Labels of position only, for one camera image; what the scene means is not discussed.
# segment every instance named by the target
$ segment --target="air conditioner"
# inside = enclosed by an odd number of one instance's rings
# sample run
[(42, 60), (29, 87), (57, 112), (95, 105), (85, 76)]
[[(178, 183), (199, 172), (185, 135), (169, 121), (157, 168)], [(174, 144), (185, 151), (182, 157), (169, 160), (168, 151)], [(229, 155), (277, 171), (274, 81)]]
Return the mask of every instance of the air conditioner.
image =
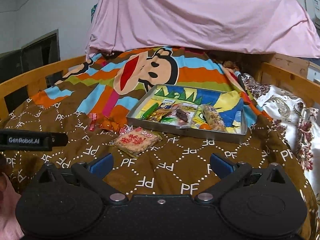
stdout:
[(319, 0), (305, 0), (306, 11), (317, 29), (320, 29)]

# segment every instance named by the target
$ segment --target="food packet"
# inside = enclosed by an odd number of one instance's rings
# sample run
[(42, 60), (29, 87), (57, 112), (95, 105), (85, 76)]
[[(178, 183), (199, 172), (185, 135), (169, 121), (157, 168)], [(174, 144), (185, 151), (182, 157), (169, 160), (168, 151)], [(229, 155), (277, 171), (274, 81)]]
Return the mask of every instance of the food packet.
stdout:
[(148, 119), (149, 116), (150, 116), (154, 111), (156, 111), (156, 110), (158, 109), (158, 107), (159, 107), (159, 104), (158, 104), (158, 103), (154, 103), (151, 107), (149, 107), (149, 109), (148, 109), (147, 111), (145, 111), (145, 112), (141, 115), (140, 119), (142, 119), (142, 120)]
[(120, 135), (112, 140), (109, 145), (116, 146), (119, 150), (127, 153), (132, 158), (138, 158), (139, 154), (155, 143), (161, 141), (160, 135), (138, 127), (130, 132)]
[(100, 124), (100, 128), (103, 130), (107, 130), (109, 132), (119, 133), (120, 129), (123, 126), (119, 125), (118, 123), (114, 122), (112, 117), (104, 118)]
[(221, 132), (227, 131), (221, 116), (213, 106), (200, 105), (200, 108), (211, 130)]
[(88, 130), (89, 131), (94, 131), (96, 128), (100, 126), (100, 123), (103, 121), (103, 118), (105, 116), (103, 114), (99, 113), (90, 113), (89, 114), (89, 125), (88, 125)]
[(119, 134), (120, 134), (120, 135), (126, 134), (126, 133), (128, 133), (128, 132), (130, 132), (130, 131), (132, 131), (132, 130), (133, 130), (133, 126), (132, 126), (132, 125), (129, 126), (129, 125), (125, 124), (125, 125), (120, 129)]
[(174, 105), (172, 112), (161, 120), (161, 123), (175, 125), (178, 129), (191, 127), (197, 106), (189, 103)]
[(172, 112), (171, 108), (174, 102), (175, 101), (173, 99), (163, 100), (160, 106), (156, 109), (156, 111), (150, 114), (147, 120), (160, 122), (164, 116)]

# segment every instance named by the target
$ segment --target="snack package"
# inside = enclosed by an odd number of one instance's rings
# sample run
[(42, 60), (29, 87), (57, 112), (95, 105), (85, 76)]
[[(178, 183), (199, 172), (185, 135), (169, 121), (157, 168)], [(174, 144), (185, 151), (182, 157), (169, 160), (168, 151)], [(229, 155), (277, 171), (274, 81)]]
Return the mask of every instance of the snack package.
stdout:
[(119, 134), (120, 134), (120, 135), (126, 134), (126, 133), (128, 133), (128, 132), (130, 132), (130, 131), (132, 131), (132, 130), (133, 130), (133, 126), (132, 126), (132, 125), (129, 126), (129, 125), (125, 124), (125, 125), (120, 129)]
[(104, 118), (100, 124), (100, 128), (103, 130), (107, 130), (109, 132), (114, 132), (114, 133), (119, 133), (120, 129), (123, 126), (120, 127), (119, 124), (117, 124), (116, 122), (114, 122), (112, 117), (109, 118)]
[(161, 140), (162, 138), (160, 135), (138, 127), (120, 135), (118, 138), (112, 140), (109, 145), (116, 146), (119, 150), (127, 153), (132, 158), (138, 158), (139, 153), (147, 150)]
[(197, 105), (179, 103), (174, 105), (172, 112), (161, 119), (161, 123), (175, 125), (177, 128), (191, 127), (192, 119), (196, 113)]
[(148, 117), (148, 120), (153, 122), (160, 122), (164, 116), (172, 112), (171, 108), (173, 103), (174, 103), (173, 99), (163, 100), (160, 106), (153, 113), (150, 114), (150, 116)]
[(154, 103), (147, 111), (145, 111), (145, 112), (143, 113), (143, 115), (141, 116), (141, 119), (142, 119), (142, 120), (148, 119), (148, 117), (149, 117), (154, 111), (156, 111), (156, 110), (158, 109), (158, 107), (159, 107), (159, 104), (158, 104), (158, 103)]
[(221, 116), (213, 106), (200, 105), (200, 108), (208, 125), (211, 127), (211, 130), (221, 132), (227, 131)]
[(99, 127), (103, 118), (105, 118), (103, 114), (90, 113), (89, 114), (90, 123), (88, 125), (88, 130), (94, 131), (97, 127)]

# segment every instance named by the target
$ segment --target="screw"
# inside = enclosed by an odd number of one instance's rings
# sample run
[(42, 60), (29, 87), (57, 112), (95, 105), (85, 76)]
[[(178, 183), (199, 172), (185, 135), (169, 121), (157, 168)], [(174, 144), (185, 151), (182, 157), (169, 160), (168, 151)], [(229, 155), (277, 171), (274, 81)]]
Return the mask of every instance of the screw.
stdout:
[(202, 201), (210, 201), (213, 199), (213, 196), (210, 193), (200, 193), (198, 195), (198, 199), (200, 199)]
[(164, 199), (159, 199), (159, 200), (158, 200), (158, 203), (159, 203), (160, 205), (163, 205), (163, 204), (165, 203), (165, 200), (164, 200)]
[(123, 201), (125, 199), (125, 195), (123, 195), (122, 193), (113, 193), (110, 196), (110, 199), (112, 201), (115, 201), (115, 202), (120, 202), (120, 201)]

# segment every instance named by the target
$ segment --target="wall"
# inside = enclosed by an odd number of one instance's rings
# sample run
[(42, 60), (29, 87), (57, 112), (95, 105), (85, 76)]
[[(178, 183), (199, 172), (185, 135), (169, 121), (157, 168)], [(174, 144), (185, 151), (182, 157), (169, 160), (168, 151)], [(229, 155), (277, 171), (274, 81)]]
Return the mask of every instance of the wall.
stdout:
[(0, 0), (0, 54), (16, 48), (16, 0)]
[(59, 30), (60, 58), (84, 54), (98, 0), (0, 0), (0, 54)]
[(28, 0), (17, 15), (17, 44), (59, 30), (60, 58), (84, 54), (91, 8), (98, 0)]

